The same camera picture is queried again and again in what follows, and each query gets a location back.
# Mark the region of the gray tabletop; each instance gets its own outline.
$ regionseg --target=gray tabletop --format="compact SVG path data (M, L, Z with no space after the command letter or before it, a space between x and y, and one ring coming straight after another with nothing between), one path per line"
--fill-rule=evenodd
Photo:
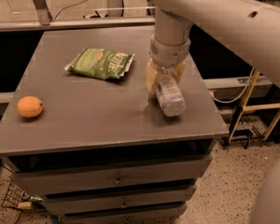
M45 32L0 122L0 156L162 143L225 136L228 129L197 68L187 58L180 87L187 102L178 118L166 118L148 99L146 66L153 26ZM84 47L134 53L120 82L64 71ZM43 101L44 112L24 119L17 102Z

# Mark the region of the drawer knob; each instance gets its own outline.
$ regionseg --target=drawer knob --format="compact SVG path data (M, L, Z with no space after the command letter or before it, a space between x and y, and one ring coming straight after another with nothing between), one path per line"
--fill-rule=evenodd
M122 202L121 208L128 208L129 205L125 201Z
M116 180L114 181L114 184L115 184L116 186L120 186L120 185L123 184L123 181L120 179L120 176L118 176L118 179L116 179Z

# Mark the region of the white cable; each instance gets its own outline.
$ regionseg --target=white cable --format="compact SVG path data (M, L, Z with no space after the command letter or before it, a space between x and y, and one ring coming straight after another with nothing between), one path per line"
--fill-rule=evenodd
M251 80L251 78L252 78L252 75L253 75L254 70L255 70L255 69L252 68L252 70L251 70L251 72L250 72L249 79L248 79L248 81L246 82L245 87L243 88L242 92L241 92L237 97L235 97L234 99L232 99L232 100L230 100L230 101L220 101L220 100L218 100L217 98L215 98L215 95L213 94L213 99L214 99L215 101L219 102L219 103L222 103L222 104L230 104L230 103L235 102L235 101L237 101L238 99L240 99L241 96L244 94L245 90L247 89L247 87L248 87L249 84L250 84L250 80Z

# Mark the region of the concrete floor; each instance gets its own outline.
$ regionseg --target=concrete floor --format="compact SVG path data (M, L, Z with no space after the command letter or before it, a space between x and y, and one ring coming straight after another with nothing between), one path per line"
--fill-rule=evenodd
M0 0L0 21L35 21L36 14L31 0ZM63 7L83 0L48 0L55 17ZM144 7L146 0L125 0L126 7ZM105 8L105 0L89 0L81 7L65 9L59 20L82 19ZM125 16L145 16L145 9L130 9ZM256 126L264 132L265 125L258 117L243 117L241 126ZM233 142L229 147L217 143L213 149L213 161L202 178L197 181L197 191L188 209L179 218L147 220L144 224L246 224L268 170L280 157L280 144L252 141L248 149L244 143ZM3 206L10 184L11 172L0 168L0 223L2 224L50 224L58 223L49 213L12 210Z

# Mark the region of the table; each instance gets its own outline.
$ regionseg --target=table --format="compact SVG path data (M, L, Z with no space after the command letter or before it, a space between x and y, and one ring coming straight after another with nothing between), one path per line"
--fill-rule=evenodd
M165 117L148 99L146 66L154 26L121 26L43 34L0 122L0 158L15 182L64 223L117 223L176 217L227 126L188 56L180 88L187 103ZM84 47L134 53L117 82L64 71ZM24 119L22 96L44 111Z

